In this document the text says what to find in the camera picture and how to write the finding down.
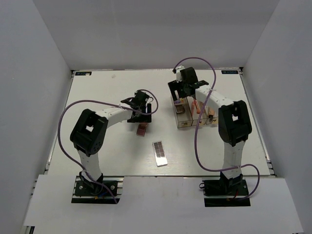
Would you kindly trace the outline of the colourful square eyeshadow palette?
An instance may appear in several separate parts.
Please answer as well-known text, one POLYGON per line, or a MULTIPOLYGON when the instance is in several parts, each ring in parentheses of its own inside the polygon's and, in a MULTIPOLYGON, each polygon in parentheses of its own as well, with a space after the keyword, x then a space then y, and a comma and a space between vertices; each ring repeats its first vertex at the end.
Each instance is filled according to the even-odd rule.
POLYGON ((184 98, 180 98, 180 99, 174 101, 174 105, 183 105, 184 103, 185 103, 184 98))

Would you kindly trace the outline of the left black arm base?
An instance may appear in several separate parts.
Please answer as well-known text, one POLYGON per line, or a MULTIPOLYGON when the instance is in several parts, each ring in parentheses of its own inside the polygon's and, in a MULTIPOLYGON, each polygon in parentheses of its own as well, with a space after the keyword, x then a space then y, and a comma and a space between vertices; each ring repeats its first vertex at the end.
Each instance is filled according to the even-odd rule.
MULTIPOLYGON (((110 189, 119 202, 123 188, 122 177, 104 177, 103 183, 110 189)), ((73 204, 116 204, 110 192, 101 188, 99 192, 91 192, 91 188, 77 176, 74 184, 71 203, 73 204)))

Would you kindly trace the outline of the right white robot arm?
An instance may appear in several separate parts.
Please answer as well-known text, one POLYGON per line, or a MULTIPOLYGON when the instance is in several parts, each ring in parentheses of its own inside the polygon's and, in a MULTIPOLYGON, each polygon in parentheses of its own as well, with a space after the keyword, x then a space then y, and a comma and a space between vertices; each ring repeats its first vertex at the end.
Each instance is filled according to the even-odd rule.
POLYGON ((230 195, 242 183, 242 151, 252 132, 247 104, 242 100, 233 101, 218 93, 208 82, 199 81, 193 67, 179 66, 173 73, 176 80, 168 83, 173 100, 192 97, 202 103, 199 118, 206 107, 211 108, 218 118, 218 133, 224 142, 220 188, 230 195))

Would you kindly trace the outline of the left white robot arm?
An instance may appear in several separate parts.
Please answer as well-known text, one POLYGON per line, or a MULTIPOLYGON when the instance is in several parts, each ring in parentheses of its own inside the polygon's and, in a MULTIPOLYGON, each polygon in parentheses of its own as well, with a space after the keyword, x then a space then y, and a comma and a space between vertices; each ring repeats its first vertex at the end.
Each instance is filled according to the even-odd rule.
POLYGON ((148 103, 149 98, 147 90, 141 89, 137 90, 133 97, 121 101, 127 105, 126 107, 111 107, 98 112, 85 109, 81 113, 70 134, 70 141, 77 150, 83 166, 79 177, 91 194, 97 195, 103 189, 103 174, 99 166, 98 152, 103 146, 107 129, 123 121, 152 122, 152 106, 148 103))

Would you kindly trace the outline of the brown eyeshadow palette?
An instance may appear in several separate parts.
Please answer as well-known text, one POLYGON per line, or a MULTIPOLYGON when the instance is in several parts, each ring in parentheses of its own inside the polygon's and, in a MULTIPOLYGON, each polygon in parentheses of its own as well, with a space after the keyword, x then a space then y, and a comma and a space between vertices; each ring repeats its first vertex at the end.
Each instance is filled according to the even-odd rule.
POLYGON ((183 114, 185 113, 185 107, 183 104, 175 105, 175 112, 176 114, 183 114))

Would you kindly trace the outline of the pink makeup brush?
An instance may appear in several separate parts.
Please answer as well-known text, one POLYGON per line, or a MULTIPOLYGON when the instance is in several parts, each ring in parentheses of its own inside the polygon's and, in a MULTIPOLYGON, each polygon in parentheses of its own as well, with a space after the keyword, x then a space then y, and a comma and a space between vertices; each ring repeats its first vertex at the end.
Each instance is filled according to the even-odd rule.
POLYGON ((201 110, 200 110, 199 104, 198 104, 196 99, 194 99, 194 105, 196 108, 196 113, 199 115, 201 110))

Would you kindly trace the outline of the orange makeup brush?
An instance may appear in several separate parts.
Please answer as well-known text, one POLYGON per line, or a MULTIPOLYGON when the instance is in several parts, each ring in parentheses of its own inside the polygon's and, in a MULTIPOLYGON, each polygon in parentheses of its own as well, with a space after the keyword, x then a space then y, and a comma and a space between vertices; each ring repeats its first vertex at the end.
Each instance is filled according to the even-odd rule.
POLYGON ((193 101, 191 104, 191 115, 193 116, 194 114, 194 109, 195 109, 195 102, 193 101))

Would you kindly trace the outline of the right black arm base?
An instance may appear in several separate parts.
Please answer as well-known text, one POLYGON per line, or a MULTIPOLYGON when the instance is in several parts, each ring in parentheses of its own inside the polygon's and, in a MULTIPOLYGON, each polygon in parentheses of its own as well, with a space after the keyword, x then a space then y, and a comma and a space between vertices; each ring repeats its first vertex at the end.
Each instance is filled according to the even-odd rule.
POLYGON ((249 195, 246 180, 234 187, 230 192, 226 192, 220 185, 219 180, 203 180, 199 188, 204 194, 205 207, 250 207, 249 195))

